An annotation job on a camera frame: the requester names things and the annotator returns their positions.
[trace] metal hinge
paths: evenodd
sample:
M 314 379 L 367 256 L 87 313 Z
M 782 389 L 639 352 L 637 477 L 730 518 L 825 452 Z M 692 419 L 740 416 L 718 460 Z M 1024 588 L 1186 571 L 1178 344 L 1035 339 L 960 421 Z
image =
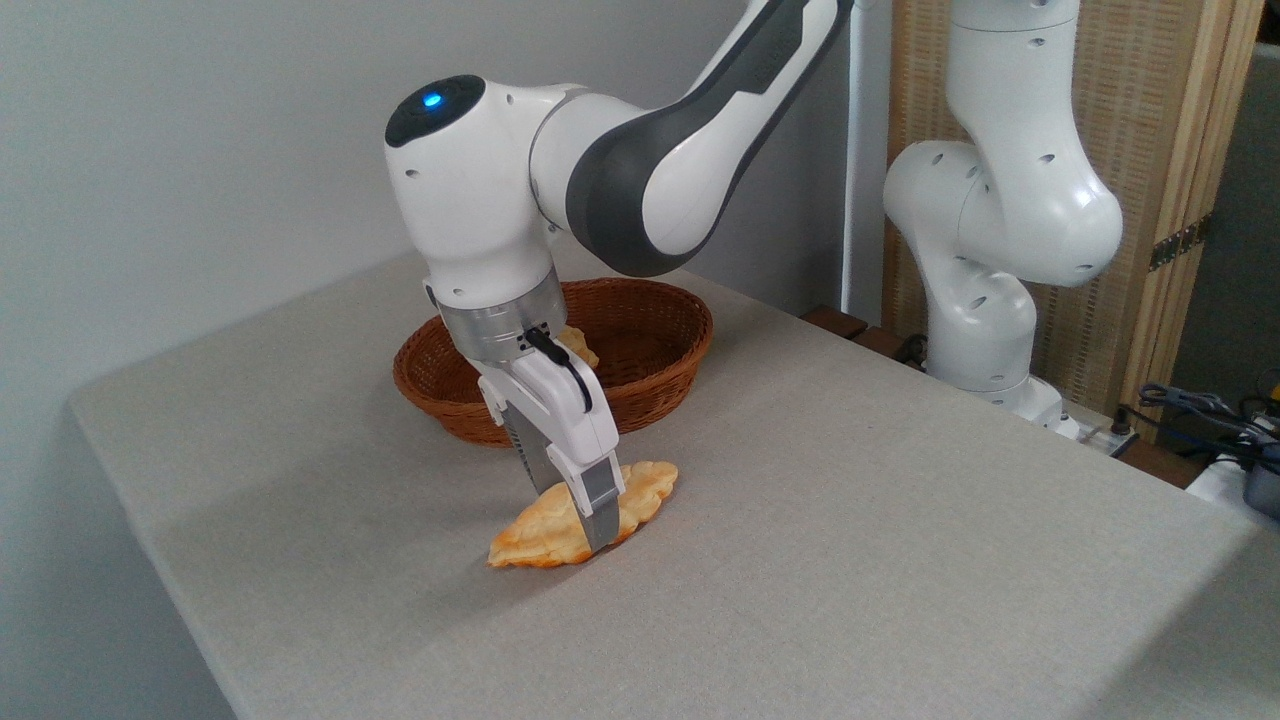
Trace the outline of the metal hinge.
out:
M 1192 247 L 1204 242 L 1204 236 L 1208 234 L 1208 223 L 1212 217 L 1213 213 L 1208 213 L 1190 225 L 1187 225 L 1185 228 L 1157 242 L 1156 246 L 1151 249 L 1151 265 L 1148 265 L 1147 269 L 1158 270 L 1164 265 L 1172 263 L 1179 255 L 1185 255 L 1190 252 Z

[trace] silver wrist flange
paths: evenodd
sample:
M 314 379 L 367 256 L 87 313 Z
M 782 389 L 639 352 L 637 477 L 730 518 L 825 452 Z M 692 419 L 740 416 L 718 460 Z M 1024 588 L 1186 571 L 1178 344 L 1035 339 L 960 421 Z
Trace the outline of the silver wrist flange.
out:
M 568 319 L 554 266 L 534 290 L 509 302 L 477 310 L 458 310 L 442 302 L 439 309 L 458 352 L 481 363 L 500 363 L 527 355 L 534 347 L 525 341 L 525 331 L 540 328 L 556 337 Z

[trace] brown basket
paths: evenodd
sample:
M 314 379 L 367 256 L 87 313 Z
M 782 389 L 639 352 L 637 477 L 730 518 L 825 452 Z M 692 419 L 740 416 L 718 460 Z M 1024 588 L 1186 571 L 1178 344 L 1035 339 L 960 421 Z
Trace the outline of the brown basket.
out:
M 620 433 L 664 418 L 689 395 L 712 341 L 712 315 L 698 296 L 666 283 L 600 278 L 563 283 L 568 324 L 600 356 L 595 375 Z M 440 318 L 396 354 L 396 387 L 456 437 L 511 447 L 480 397 L 476 373 L 453 347 Z

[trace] pastry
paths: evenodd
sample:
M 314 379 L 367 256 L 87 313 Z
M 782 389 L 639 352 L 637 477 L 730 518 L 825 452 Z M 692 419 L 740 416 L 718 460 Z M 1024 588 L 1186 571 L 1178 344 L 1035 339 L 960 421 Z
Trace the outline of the pastry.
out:
M 609 544 L 627 539 L 658 514 L 662 501 L 675 489 L 678 474 L 671 462 L 622 465 L 627 491 L 618 497 L 618 538 Z M 557 483 L 493 538 L 488 564 L 490 568 L 556 568 L 576 565 L 589 557 L 591 548 L 568 486 Z
M 593 370 L 600 364 L 600 356 L 591 352 L 591 348 L 586 346 L 586 336 L 582 334 L 582 331 L 564 325 L 564 329 L 561 331 L 561 334 L 556 336 L 556 340 L 561 341 L 564 347 L 581 357 Z

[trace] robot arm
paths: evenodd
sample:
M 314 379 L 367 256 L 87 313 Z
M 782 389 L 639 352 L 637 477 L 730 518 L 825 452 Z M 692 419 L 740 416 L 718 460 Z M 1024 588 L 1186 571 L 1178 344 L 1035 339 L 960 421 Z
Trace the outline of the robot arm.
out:
M 851 6 L 756 0 L 677 102 L 640 113 L 586 95 L 559 108 L 531 158 L 543 213 L 623 274 L 682 265 Z
M 1079 286 L 1120 246 L 1121 214 L 1071 113 L 1079 0 L 952 0 L 947 101 L 974 145 L 919 142 L 884 209 L 920 268 L 931 375 L 1073 434 L 1030 377 L 1036 307 L 1019 282 Z
M 553 340 L 566 311 L 548 241 L 568 229 L 631 275 L 689 260 L 851 6 L 754 0 L 659 110 L 458 76 L 410 95 L 387 124 L 429 293 L 535 488 L 568 484 L 593 551 L 617 537 L 618 434 L 599 380 Z

